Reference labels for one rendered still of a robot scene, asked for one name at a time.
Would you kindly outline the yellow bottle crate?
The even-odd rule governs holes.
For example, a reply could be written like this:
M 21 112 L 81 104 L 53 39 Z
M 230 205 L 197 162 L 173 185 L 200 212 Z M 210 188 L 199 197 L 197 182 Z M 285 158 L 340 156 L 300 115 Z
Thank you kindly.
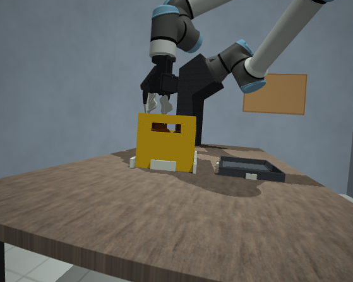
M 152 123 L 181 124 L 181 133 L 152 131 Z M 176 162 L 176 171 L 192 172 L 196 116 L 138 113 L 135 167 L 150 160 Z

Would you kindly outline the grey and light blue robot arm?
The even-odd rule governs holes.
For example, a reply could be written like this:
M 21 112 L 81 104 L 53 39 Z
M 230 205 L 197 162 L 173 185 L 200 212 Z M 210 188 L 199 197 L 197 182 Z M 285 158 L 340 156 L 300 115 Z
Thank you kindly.
M 165 0 L 152 14 L 149 56 L 176 57 L 176 47 L 196 52 L 203 41 L 192 19 L 231 0 Z M 334 0 L 293 0 L 266 39 L 253 54 L 239 40 L 217 56 L 205 59 L 220 83 L 232 72 L 243 93 L 252 93 L 266 84 L 268 68 L 327 2 Z

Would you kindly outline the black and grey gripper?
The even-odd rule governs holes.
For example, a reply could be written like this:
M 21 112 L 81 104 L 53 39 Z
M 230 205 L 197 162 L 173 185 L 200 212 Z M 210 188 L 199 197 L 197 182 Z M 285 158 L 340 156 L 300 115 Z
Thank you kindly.
M 148 78 L 143 89 L 143 104 L 145 113 L 156 109 L 156 94 L 162 95 L 160 104 L 162 106 L 161 113 L 166 114 L 172 111 L 173 106 L 169 103 L 170 95 L 177 93 L 179 77 L 172 73 L 173 62 L 176 57 L 169 55 L 156 55 L 152 57 L 152 62 L 156 64 L 156 72 Z M 161 68 L 162 67 L 162 68 Z M 157 85 L 157 86 L 156 86 Z

